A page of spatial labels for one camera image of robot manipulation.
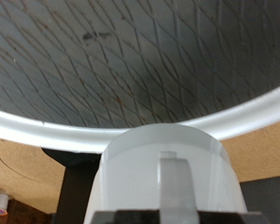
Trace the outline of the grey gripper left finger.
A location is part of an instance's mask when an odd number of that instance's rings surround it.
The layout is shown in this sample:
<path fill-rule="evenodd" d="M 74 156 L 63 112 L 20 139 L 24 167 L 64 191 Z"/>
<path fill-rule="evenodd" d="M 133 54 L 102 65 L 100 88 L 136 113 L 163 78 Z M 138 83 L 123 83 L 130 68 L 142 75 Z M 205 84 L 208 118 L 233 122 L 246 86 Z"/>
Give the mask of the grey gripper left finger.
<path fill-rule="evenodd" d="M 89 224 L 161 224 L 161 219 L 158 210 L 98 211 Z"/>

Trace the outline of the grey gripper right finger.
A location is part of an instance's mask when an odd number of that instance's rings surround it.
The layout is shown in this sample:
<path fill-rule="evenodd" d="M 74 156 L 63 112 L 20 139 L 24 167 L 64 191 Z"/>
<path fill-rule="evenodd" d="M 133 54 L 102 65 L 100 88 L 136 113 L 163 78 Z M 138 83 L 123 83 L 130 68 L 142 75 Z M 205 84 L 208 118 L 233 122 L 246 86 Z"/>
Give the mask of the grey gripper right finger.
<path fill-rule="evenodd" d="M 199 211 L 200 224 L 262 224 L 262 213 Z"/>

